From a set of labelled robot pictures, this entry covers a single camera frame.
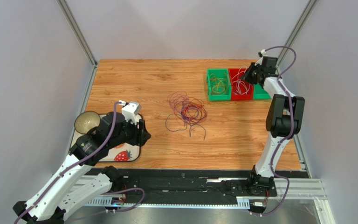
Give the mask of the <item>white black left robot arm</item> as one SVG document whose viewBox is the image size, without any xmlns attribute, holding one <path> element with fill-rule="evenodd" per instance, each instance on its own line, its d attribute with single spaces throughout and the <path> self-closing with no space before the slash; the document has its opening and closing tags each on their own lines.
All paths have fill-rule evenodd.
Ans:
<svg viewBox="0 0 358 224">
<path fill-rule="evenodd" d="M 74 184 L 89 172 L 109 151 L 119 146 L 141 148 L 151 134 L 145 120 L 136 112 L 110 112 L 100 116 L 89 111 L 75 121 L 79 137 L 64 162 L 42 189 L 26 201 L 18 201 L 13 210 L 17 220 L 27 224 L 63 224 L 87 202 L 104 193 L 124 195 L 123 175 L 107 166 L 83 186 Z"/>
</svg>

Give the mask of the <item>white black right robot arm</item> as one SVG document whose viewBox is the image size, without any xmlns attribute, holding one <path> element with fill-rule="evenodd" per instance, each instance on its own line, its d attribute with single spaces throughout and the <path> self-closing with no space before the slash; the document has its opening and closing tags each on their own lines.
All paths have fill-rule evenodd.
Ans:
<svg viewBox="0 0 358 224">
<path fill-rule="evenodd" d="M 273 187 L 275 168 L 289 141 L 301 130 L 305 99 L 293 94 L 276 73 L 276 57 L 261 56 L 251 63 L 241 77 L 250 84 L 258 84 L 271 97 L 266 118 L 268 139 L 259 161 L 254 165 L 247 182 L 247 192 L 265 193 Z"/>
</svg>

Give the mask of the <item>red storage bin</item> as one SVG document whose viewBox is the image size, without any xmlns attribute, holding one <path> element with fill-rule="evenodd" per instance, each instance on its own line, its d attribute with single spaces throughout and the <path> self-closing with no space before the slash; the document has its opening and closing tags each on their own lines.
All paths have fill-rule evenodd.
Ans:
<svg viewBox="0 0 358 224">
<path fill-rule="evenodd" d="M 254 93 L 254 86 L 245 81 L 240 80 L 240 77 L 248 68 L 243 66 L 241 68 L 229 68 L 229 77 L 231 84 L 231 100 L 252 100 Z"/>
</svg>

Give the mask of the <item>green storage bin right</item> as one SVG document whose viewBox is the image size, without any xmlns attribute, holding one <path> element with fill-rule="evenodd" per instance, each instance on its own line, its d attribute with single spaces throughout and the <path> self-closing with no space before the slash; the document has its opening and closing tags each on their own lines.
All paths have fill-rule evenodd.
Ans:
<svg viewBox="0 0 358 224">
<path fill-rule="evenodd" d="M 256 84 L 254 85 L 253 99 L 271 99 L 271 96 L 259 84 Z"/>
</svg>

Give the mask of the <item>green storage bin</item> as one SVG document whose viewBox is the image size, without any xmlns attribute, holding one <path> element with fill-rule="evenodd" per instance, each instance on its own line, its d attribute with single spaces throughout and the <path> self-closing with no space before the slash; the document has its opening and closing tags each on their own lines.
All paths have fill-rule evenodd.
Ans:
<svg viewBox="0 0 358 224">
<path fill-rule="evenodd" d="M 256 84 L 254 85 L 253 99 L 271 99 L 271 96 L 259 84 Z"/>
<path fill-rule="evenodd" d="M 207 93 L 209 101 L 231 100 L 231 84 L 228 69 L 207 69 Z"/>
</svg>

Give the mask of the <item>white strawberry print tray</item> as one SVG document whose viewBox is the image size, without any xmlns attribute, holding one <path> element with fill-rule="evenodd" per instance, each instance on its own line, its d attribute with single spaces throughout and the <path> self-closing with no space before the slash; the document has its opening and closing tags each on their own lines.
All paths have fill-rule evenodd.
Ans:
<svg viewBox="0 0 358 224">
<path fill-rule="evenodd" d="M 143 119 L 141 114 L 137 115 L 137 121 Z M 71 146 L 73 146 L 76 140 L 82 136 L 76 131 L 74 131 L 73 139 Z M 99 160 L 99 162 L 132 162 L 139 158 L 141 152 L 141 147 L 132 146 L 129 143 L 125 143 L 121 148 L 112 148 L 109 150 L 109 153 L 106 157 Z"/>
</svg>

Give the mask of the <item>green storage bin left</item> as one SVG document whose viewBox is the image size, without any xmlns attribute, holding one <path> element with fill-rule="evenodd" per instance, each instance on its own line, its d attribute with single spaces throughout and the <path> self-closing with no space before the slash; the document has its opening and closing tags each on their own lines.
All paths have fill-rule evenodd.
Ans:
<svg viewBox="0 0 358 224">
<path fill-rule="evenodd" d="M 228 69 L 207 69 L 207 93 L 209 101 L 231 100 L 231 84 Z"/>
</svg>

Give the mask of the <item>clear glass bowl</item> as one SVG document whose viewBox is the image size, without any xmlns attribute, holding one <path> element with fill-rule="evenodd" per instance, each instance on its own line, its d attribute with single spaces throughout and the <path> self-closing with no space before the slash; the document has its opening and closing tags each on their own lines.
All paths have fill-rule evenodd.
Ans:
<svg viewBox="0 0 358 224">
<path fill-rule="evenodd" d="M 99 126 L 100 115 L 95 111 L 86 111 L 81 113 L 74 121 L 74 129 L 80 134 L 86 134 L 89 130 Z"/>
</svg>

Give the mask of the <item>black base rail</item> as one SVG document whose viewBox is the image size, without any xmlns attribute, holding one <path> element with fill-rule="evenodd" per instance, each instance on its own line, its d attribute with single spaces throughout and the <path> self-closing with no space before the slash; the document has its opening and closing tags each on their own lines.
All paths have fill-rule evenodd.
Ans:
<svg viewBox="0 0 358 224">
<path fill-rule="evenodd" d="M 120 168 L 123 186 L 145 191 L 143 204 L 230 205 L 248 196 L 250 170 Z"/>
</svg>

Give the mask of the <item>aluminium frame post right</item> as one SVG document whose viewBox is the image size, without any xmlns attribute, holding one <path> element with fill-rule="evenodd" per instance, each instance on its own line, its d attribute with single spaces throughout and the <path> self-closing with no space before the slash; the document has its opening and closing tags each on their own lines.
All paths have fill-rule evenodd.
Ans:
<svg viewBox="0 0 358 224">
<path fill-rule="evenodd" d="M 300 32 L 302 31 L 302 28 L 304 27 L 304 25 L 306 24 L 308 18 L 311 16 L 314 8 L 316 7 L 316 5 L 318 4 L 319 0 L 308 0 L 305 8 L 303 9 L 301 15 L 299 16 L 295 26 L 293 27 L 289 37 L 287 38 L 286 42 L 285 42 L 285 46 L 286 47 L 291 47 L 294 44 L 295 40 L 297 39 L 298 35 L 300 34 Z M 283 61 L 285 60 L 285 57 L 288 53 L 289 49 L 283 48 L 280 52 L 280 54 L 278 55 L 278 66 L 281 66 L 281 64 L 283 63 Z"/>
</svg>

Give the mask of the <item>aluminium frame post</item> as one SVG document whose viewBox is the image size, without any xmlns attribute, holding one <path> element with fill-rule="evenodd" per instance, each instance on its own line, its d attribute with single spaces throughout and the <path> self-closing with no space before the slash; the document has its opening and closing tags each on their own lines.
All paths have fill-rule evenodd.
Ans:
<svg viewBox="0 0 358 224">
<path fill-rule="evenodd" d="M 319 0 L 308 0 L 305 8 L 303 9 L 301 15 L 299 16 L 295 26 L 293 27 L 289 37 L 287 38 L 286 42 L 285 42 L 285 46 L 286 47 L 291 47 L 294 44 L 295 40 L 297 39 L 298 35 L 300 34 L 300 32 L 302 31 L 302 28 L 304 27 L 304 25 L 306 24 L 308 18 L 311 16 L 314 8 L 316 7 L 316 5 L 318 4 Z M 280 52 L 280 54 L 278 55 L 278 66 L 281 66 L 281 64 L 283 63 L 283 61 L 285 60 L 285 57 L 288 53 L 289 49 L 283 48 Z"/>
<path fill-rule="evenodd" d="M 98 62 L 97 62 L 90 46 L 88 45 L 86 38 L 85 38 L 84 34 L 82 33 L 82 31 L 75 19 L 75 16 L 74 16 L 72 10 L 70 9 L 68 2 L 66 0 L 57 0 L 57 3 L 60 6 L 64 16 L 66 17 L 67 22 L 69 23 L 72 31 L 74 32 L 74 34 L 75 34 L 79 44 L 81 45 L 86 57 L 88 58 L 89 62 L 91 63 L 91 65 L 93 67 L 96 67 L 98 65 Z"/>
</svg>

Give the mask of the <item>aluminium frame post left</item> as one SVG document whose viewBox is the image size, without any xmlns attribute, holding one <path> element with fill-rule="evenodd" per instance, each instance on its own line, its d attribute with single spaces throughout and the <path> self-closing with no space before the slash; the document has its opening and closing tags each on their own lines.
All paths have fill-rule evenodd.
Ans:
<svg viewBox="0 0 358 224">
<path fill-rule="evenodd" d="M 88 58 L 89 62 L 91 63 L 91 65 L 93 67 L 96 67 L 98 65 L 98 62 L 97 62 L 90 46 L 88 45 L 86 38 L 85 38 L 84 34 L 82 33 L 82 31 L 75 19 L 75 16 L 74 16 L 72 10 L 70 9 L 68 2 L 66 0 L 57 0 L 57 3 L 60 6 L 64 16 L 66 17 L 67 22 L 69 23 L 72 31 L 74 32 L 74 34 L 75 34 L 79 44 L 81 45 L 86 57 Z"/>
</svg>

